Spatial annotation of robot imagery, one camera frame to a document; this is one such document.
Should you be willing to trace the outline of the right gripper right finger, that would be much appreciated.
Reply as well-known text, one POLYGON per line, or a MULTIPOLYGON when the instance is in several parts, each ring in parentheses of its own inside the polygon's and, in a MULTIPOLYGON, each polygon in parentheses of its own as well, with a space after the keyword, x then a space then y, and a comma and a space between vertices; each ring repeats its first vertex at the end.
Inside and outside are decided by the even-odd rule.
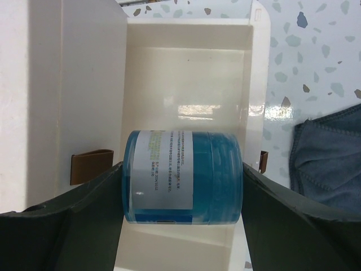
POLYGON ((360 270, 360 215, 308 199, 243 165, 254 270, 360 270))

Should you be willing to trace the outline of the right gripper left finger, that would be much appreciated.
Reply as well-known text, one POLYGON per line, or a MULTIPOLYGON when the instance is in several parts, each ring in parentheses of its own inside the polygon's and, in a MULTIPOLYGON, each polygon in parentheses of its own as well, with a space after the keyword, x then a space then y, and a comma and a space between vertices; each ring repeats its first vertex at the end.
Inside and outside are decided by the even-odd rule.
POLYGON ((1 214, 1 270, 114 270, 122 163, 22 212, 1 214))

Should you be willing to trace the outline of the blue tape dispenser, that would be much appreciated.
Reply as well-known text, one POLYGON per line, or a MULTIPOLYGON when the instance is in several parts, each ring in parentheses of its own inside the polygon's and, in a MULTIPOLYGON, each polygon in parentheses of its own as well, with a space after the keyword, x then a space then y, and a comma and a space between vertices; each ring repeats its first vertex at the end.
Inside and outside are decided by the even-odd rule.
POLYGON ((122 202, 129 223, 235 224, 242 201, 243 163, 234 135, 130 133, 122 168, 122 202))

